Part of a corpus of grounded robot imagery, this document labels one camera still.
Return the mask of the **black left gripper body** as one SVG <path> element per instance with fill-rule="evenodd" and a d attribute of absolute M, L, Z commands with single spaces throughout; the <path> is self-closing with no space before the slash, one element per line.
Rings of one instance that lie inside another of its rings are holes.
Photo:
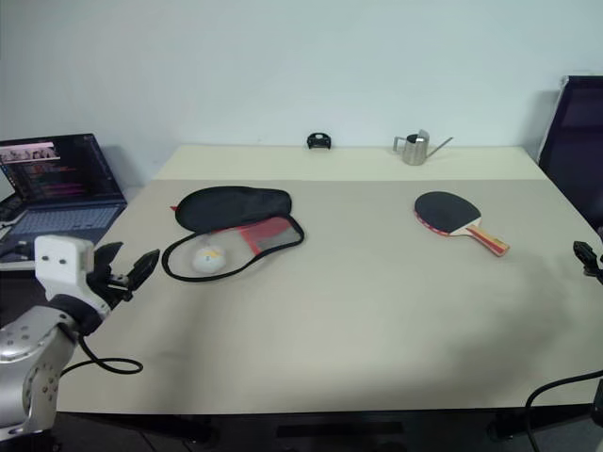
<path fill-rule="evenodd" d="M 110 309 L 115 309 L 121 302 L 132 299 L 133 293 L 127 286 L 124 275 L 115 276 L 111 266 L 98 266 L 87 275 L 89 288 L 100 297 Z"/>

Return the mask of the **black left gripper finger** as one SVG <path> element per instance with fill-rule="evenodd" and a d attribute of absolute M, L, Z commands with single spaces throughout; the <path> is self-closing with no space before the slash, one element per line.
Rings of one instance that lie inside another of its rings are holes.
<path fill-rule="evenodd" d="M 126 275 L 127 289 L 138 290 L 153 274 L 160 257 L 160 250 L 152 250 L 143 254 Z"/>
<path fill-rule="evenodd" d="M 123 242 L 112 242 L 95 250 L 93 270 L 95 278 L 108 278 L 111 275 L 111 264 L 122 245 Z"/>

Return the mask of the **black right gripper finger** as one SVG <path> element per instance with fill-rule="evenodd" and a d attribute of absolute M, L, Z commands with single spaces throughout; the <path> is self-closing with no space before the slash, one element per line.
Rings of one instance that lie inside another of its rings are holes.
<path fill-rule="evenodd" d="M 573 251 L 584 267 L 597 267 L 597 257 L 592 247 L 583 241 L 573 243 Z"/>

